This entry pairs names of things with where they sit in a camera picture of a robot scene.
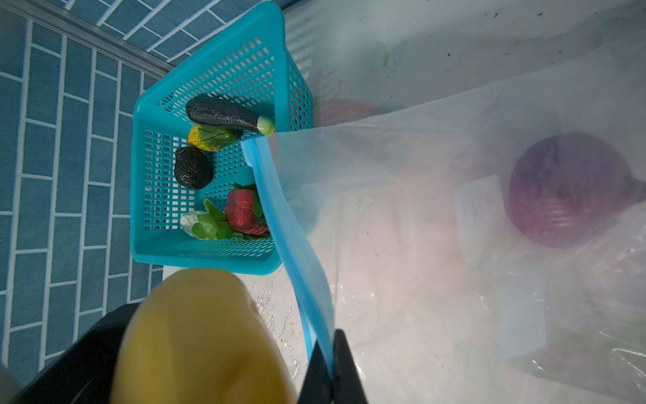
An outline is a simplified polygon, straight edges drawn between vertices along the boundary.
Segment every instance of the ziplock bag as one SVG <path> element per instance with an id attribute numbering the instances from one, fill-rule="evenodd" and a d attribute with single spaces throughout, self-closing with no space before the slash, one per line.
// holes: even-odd
<path id="1" fill-rule="evenodd" d="M 646 399 L 646 204 L 589 215 L 556 246 L 510 220 L 514 169 L 551 136 L 600 140 L 630 169 L 605 176 L 588 158 L 593 200 L 552 228 L 646 179 L 645 44 L 640 32 L 418 107 L 245 142 L 305 320 L 325 340 L 345 330 L 370 403 Z M 304 237 L 318 262 L 292 259 Z"/>

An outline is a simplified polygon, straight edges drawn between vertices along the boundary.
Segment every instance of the white countertop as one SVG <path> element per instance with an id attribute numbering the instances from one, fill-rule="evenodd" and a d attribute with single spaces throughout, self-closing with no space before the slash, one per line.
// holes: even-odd
<path id="1" fill-rule="evenodd" d="M 325 125 L 576 58 L 612 37 L 616 25 L 630 24 L 624 17 L 635 10 L 638 2 L 621 0 L 301 0 L 284 15 L 287 47 Z M 164 267 L 164 279 L 176 270 Z M 300 390 L 307 355 L 284 268 L 239 278 Z M 588 402 L 611 400 L 588 393 Z"/>

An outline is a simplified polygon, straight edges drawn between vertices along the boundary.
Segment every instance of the blue tile floor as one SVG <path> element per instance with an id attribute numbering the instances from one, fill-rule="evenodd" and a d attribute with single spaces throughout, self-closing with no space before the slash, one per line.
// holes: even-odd
<path id="1" fill-rule="evenodd" d="M 129 248 L 132 112 L 155 80 L 4 9 L 0 38 L 0 343 L 26 384 L 161 282 Z"/>
<path id="2" fill-rule="evenodd" d="M 153 56 L 179 65 L 263 0 L 51 0 Z M 285 8 L 297 0 L 273 0 Z M 104 58 L 97 59 L 97 69 Z"/>

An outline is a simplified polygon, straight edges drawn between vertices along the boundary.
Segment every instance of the purple onion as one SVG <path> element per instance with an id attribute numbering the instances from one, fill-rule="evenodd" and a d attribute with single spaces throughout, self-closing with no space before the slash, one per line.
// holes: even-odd
<path id="1" fill-rule="evenodd" d="M 509 183 L 510 219 L 549 247 L 569 247 L 603 231 L 609 219 L 646 197 L 622 155 L 585 133 L 560 134 L 530 146 Z"/>

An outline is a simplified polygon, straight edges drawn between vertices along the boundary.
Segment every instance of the red object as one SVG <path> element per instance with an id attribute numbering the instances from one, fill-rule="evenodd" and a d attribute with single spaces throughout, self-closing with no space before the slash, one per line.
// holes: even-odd
<path id="1" fill-rule="evenodd" d="M 646 200 L 646 183 L 606 141 L 586 133 L 545 138 L 518 159 L 509 183 L 511 219 L 548 247 L 571 247 L 605 230 L 607 220 Z"/>
<path id="2" fill-rule="evenodd" d="M 258 236 L 269 233 L 269 227 L 256 223 L 256 215 L 253 214 L 252 190 L 232 189 L 227 197 L 227 202 L 224 214 L 233 231 Z"/>

